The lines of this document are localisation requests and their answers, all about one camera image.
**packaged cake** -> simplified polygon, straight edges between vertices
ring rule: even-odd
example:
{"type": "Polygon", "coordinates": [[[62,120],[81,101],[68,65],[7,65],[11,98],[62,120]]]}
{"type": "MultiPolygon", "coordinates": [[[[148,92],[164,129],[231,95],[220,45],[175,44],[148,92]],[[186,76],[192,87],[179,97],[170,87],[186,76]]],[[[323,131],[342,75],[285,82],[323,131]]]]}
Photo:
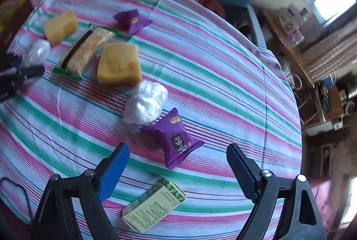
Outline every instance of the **packaged cake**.
{"type": "Polygon", "coordinates": [[[54,69],[55,74],[69,75],[81,79],[96,54],[99,45],[114,36],[114,32],[104,27],[92,25],[80,37],[54,69]]]}

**cartoon character print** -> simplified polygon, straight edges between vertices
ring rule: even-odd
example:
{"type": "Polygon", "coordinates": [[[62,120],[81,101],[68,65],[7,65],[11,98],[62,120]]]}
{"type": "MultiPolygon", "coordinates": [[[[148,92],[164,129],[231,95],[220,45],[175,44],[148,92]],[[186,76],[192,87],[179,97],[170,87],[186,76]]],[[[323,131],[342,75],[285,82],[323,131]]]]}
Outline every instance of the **cartoon character print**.
{"type": "Polygon", "coordinates": [[[179,134],[171,136],[170,142],[174,148],[176,148],[179,154],[183,154],[186,151],[186,144],[179,134]]]}

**crumpled plastic bag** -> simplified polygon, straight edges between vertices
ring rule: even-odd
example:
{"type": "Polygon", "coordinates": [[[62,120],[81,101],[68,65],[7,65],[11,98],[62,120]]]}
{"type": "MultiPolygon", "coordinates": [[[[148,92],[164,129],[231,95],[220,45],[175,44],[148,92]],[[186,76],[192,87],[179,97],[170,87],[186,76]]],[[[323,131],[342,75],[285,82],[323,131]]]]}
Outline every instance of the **crumpled plastic bag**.
{"type": "Polygon", "coordinates": [[[167,99],[167,89],[159,83],[142,80],[133,89],[123,113],[125,123],[149,124],[162,113],[167,99]]]}
{"type": "Polygon", "coordinates": [[[19,69],[28,68],[31,66],[41,65],[46,60],[51,50],[51,44],[44,39],[36,40],[23,54],[19,69]]]}

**snack package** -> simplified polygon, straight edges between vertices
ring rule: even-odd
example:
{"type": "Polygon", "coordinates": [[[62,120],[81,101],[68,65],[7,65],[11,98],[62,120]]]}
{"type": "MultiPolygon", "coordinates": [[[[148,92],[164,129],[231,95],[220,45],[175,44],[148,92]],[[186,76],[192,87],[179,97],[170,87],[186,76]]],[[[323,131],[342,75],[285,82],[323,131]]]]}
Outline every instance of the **snack package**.
{"type": "Polygon", "coordinates": [[[99,45],[113,36],[114,32],[111,29],[95,25],[90,26],[87,32],[74,43],[71,50],[56,65],[53,73],[82,79],[83,73],[92,63],[99,45]]]}
{"type": "Polygon", "coordinates": [[[140,131],[156,139],[164,151],[165,165],[169,170],[177,167],[193,150],[204,144],[203,140],[187,133],[176,108],[158,123],[144,126],[140,131]]]}
{"type": "Polygon", "coordinates": [[[161,84],[142,80],[126,103],[123,121],[139,125],[153,122],[161,115],[167,95],[167,89],[161,84]]]}
{"type": "Polygon", "coordinates": [[[113,18],[118,22],[120,30],[130,35],[135,34],[153,22],[153,20],[140,15],[137,9],[119,12],[113,18]]]}

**screw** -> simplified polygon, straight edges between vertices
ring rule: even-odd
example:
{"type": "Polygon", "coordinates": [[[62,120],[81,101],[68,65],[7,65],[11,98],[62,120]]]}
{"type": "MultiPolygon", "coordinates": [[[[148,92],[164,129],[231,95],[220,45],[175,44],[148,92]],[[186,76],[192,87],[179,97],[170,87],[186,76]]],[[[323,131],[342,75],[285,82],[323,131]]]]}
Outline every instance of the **screw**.
{"type": "Polygon", "coordinates": [[[304,175],[298,175],[298,176],[297,176],[297,179],[298,179],[299,181],[306,181],[306,176],[304,176],[304,175]]]}
{"type": "Polygon", "coordinates": [[[56,180],[58,180],[59,177],[60,177],[59,174],[53,174],[53,175],[51,175],[50,180],[51,181],[56,181],[56,180]]]}
{"type": "Polygon", "coordinates": [[[86,176],[92,176],[92,175],[94,175],[94,170],[88,169],[88,170],[86,170],[86,171],[84,172],[84,174],[85,174],[86,176]]]}
{"type": "Polygon", "coordinates": [[[268,178],[272,175],[272,172],[270,170],[262,170],[262,174],[268,178]]]}

